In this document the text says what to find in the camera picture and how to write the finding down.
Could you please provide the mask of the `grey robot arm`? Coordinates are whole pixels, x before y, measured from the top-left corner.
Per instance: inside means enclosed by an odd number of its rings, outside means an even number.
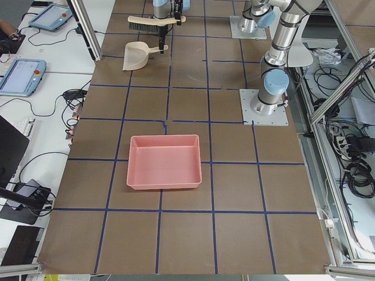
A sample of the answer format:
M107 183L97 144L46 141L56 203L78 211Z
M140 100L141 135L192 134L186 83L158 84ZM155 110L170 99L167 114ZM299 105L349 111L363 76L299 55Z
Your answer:
M154 19L174 19L175 24L182 24L183 12L190 9L190 0L154 0ZM160 54L164 54L165 38L168 34L168 23L160 23L156 26L158 34L158 46Z
M197 31L178 32L168 27L170 34L165 42L171 50L166 54L166 71L162 85L169 87L171 97L178 94L198 93L206 103L214 94L229 94L241 87L257 90L246 103L246 111L257 116L271 116L285 103L282 96L289 83L286 72L289 52L302 22L316 10L320 1L240 1L240 23L236 30L253 35L260 29L269 30L276 25L274 35L268 35L267 50L260 54L263 42L245 43L242 38L231 39L230 25L225 12L232 4L220 1L200 1L199 10L192 14Z

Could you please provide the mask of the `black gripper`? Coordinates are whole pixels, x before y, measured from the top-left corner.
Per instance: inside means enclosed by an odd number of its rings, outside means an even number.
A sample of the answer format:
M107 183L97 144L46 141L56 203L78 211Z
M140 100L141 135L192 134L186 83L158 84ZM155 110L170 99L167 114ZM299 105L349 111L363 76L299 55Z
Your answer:
M178 26L182 24L181 16L183 11L183 1L173 0L173 17L176 18L176 23Z
M164 54L164 43L165 43L165 37L168 33L168 26L159 26L158 27L158 37L159 37L159 52L160 54Z

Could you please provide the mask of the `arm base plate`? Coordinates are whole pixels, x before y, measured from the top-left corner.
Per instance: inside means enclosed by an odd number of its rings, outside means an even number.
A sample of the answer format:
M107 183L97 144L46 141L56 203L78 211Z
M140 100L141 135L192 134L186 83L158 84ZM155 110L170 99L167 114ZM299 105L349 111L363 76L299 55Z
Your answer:
M240 89L240 102L245 125L254 126L288 126L285 107L280 97L274 105L263 104L258 99L257 89Z
M256 22L243 16L230 16L231 37L235 39L265 40L267 34L264 28Z

